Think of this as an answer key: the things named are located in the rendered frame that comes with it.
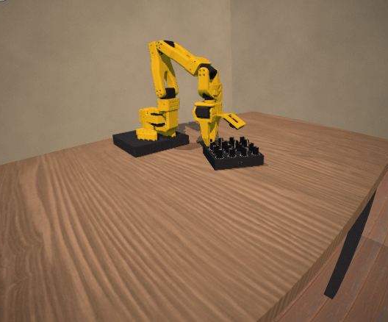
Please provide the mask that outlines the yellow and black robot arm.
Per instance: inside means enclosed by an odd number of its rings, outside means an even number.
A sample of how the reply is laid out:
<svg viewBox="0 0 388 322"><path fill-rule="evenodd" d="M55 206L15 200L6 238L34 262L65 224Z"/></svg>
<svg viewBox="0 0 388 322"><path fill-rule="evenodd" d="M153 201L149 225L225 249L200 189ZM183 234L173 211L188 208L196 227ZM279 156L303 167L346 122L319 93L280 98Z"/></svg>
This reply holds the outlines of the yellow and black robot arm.
<svg viewBox="0 0 388 322"><path fill-rule="evenodd" d="M150 107L150 109L141 110L143 128L136 129L136 133L138 132L137 139L157 140L157 133L164 136L176 136L175 128L178 126L179 98L176 98L176 95L179 91L170 59L180 64L193 76L198 77L198 94L204 100L219 102L223 100L223 93L218 70L213 68L211 62L205 58L195 57L179 44L169 40L154 41L149 43L148 47L154 87L160 99L157 99L157 108ZM168 88L165 88L164 79L168 83Z"/></svg>

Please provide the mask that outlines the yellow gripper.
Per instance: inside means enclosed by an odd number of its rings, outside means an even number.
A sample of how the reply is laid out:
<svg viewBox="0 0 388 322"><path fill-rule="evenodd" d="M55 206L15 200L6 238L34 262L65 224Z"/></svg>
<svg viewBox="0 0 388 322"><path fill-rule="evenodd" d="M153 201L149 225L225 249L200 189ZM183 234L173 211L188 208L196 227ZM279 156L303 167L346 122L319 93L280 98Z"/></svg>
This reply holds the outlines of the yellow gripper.
<svg viewBox="0 0 388 322"><path fill-rule="evenodd" d="M194 103L194 105L197 107L193 110L193 116L195 121L200 123L202 139L207 147L210 145L210 139L212 139L212 142L215 142L221 116L229 123L230 127L236 130L246 125L234 113L223 112L222 101L203 100L202 102Z"/></svg>

